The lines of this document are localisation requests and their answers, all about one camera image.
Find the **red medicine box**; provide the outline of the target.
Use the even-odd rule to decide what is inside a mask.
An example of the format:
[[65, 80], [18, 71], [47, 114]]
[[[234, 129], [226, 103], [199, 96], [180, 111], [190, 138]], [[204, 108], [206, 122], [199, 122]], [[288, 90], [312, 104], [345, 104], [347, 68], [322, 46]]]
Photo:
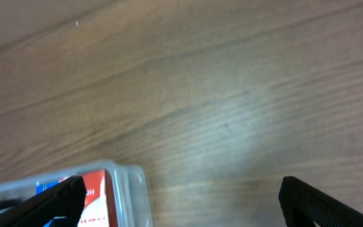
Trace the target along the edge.
[[86, 198], [78, 227], [117, 227], [112, 181], [105, 169], [83, 173]]

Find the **blue cough drops box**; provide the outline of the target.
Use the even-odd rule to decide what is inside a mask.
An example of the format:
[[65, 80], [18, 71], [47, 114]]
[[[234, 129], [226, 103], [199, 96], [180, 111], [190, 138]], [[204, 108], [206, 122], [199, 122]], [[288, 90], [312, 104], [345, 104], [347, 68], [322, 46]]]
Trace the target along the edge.
[[43, 191], [57, 185], [59, 183], [58, 180], [56, 181], [53, 181], [53, 182], [47, 182], [47, 183], [40, 183], [40, 182], [37, 182], [36, 184], [36, 194], [40, 194], [42, 193]]

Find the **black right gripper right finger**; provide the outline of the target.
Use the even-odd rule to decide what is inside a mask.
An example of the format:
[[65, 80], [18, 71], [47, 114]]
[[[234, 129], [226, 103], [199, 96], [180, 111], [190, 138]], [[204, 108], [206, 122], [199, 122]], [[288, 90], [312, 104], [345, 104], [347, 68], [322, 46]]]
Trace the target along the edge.
[[283, 178], [279, 202], [288, 227], [363, 226], [362, 213], [293, 176]]

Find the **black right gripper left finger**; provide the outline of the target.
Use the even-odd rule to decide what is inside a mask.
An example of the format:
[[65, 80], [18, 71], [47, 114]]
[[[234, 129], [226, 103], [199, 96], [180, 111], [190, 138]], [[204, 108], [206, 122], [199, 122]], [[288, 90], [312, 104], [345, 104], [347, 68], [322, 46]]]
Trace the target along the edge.
[[0, 227], [78, 225], [84, 209], [86, 186], [71, 176], [27, 200], [0, 201]]

